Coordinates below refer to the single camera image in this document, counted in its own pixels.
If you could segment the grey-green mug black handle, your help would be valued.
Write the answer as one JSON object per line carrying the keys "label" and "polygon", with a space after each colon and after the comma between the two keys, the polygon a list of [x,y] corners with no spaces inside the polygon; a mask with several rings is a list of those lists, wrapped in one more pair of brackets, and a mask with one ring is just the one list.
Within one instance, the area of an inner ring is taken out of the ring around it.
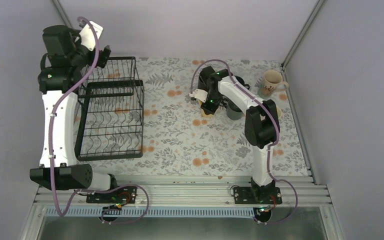
{"label": "grey-green mug black handle", "polygon": [[241,109],[229,99],[226,104],[226,115],[229,119],[237,121],[240,120],[244,114]]}

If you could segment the dark green mug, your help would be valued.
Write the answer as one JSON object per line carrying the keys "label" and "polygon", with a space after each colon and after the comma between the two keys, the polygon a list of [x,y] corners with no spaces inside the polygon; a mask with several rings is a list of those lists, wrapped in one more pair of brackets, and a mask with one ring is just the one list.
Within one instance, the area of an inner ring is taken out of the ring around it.
{"label": "dark green mug", "polygon": [[243,79],[242,77],[237,76],[237,75],[235,75],[234,77],[235,77],[236,80],[237,80],[242,86],[244,86],[247,90],[250,89],[250,85],[247,84],[247,83],[245,83],[245,81],[244,81],[244,79]]}

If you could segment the floral cream mug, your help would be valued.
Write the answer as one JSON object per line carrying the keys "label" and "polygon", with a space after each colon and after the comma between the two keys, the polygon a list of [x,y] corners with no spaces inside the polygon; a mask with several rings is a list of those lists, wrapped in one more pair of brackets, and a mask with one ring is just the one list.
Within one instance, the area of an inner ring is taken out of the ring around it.
{"label": "floral cream mug", "polygon": [[284,80],[283,75],[276,70],[267,70],[263,73],[257,94],[260,97],[269,97],[273,93],[288,90],[289,84]]}

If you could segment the yellow mug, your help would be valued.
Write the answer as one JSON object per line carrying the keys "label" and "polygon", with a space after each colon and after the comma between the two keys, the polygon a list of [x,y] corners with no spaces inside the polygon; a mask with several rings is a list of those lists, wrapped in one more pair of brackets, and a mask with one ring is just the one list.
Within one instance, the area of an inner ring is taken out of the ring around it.
{"label": "yellow mug", "polygon": [[201,110],[201,116],[203,118],[211,118],[214,116],[215,112],[217,111],[216,109],[214,108],[200,108]]}

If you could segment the cream white ribbed mug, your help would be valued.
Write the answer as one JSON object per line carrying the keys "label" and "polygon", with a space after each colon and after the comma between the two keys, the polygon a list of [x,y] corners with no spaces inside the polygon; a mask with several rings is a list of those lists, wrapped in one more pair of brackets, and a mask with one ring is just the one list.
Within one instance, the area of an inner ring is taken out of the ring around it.
{"label": "cream white ribbed mug", "polygon": [[276,106],[277,117],[280,119],[282,117],[282,109],[279,106]]}

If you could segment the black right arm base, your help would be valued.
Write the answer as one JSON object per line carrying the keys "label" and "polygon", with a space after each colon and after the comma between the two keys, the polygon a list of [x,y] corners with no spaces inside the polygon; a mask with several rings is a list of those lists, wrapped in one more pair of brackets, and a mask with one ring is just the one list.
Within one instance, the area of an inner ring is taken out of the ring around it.
{"label": "black right arm base", "polygon": [[234,202],[237,205],[280,205],[283,203],[279,187],[234,186],[231,189]]}

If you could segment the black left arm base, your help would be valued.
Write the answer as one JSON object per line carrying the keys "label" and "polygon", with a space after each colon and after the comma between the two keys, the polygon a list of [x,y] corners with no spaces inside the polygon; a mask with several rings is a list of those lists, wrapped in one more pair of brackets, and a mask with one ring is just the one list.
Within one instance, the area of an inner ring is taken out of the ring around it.
{"label": "black left arm base", "polygon": [[134,204],[136,201],[137,189],[136,186],[128,185],[111,193],[88,194],[86,202],[88,204]]}

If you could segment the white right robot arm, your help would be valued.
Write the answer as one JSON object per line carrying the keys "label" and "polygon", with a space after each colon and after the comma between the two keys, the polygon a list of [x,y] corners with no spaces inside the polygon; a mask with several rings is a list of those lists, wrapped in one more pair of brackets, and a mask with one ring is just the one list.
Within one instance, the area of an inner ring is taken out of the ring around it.
{"label": "white right robot arm", "polygon": [[227,69],[215,71],[212,66],[201,70],[197,89],[191,97],[199,100],[200,108],[207,116],[216,113],[224,97],[245,115],[244,136],[253,152],[250,195],[254,202],[264,203],[275,193],[276,187],[267,166],[268,146],[277,140],[280,131],[275,102],[252,94]]}

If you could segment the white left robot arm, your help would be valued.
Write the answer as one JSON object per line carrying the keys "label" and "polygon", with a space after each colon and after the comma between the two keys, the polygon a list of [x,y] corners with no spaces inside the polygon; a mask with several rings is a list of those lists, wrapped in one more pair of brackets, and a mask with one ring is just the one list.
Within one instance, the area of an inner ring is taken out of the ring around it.
{"label": "white left robot arm", "polygon": [[90,164],[78,164],[74,146],[74,114],[78,88],[96,67],[104,67],[111,49],[100,49],[97,39],[103,28],[92,22],[81,30],[53,25],[43,30],[47,52],[40,61],[39,91],[45,112],[44,140],[39,167],[30,179],[49,190],[99,191],[104,201],[119,197],[111,175],[99,173]]}

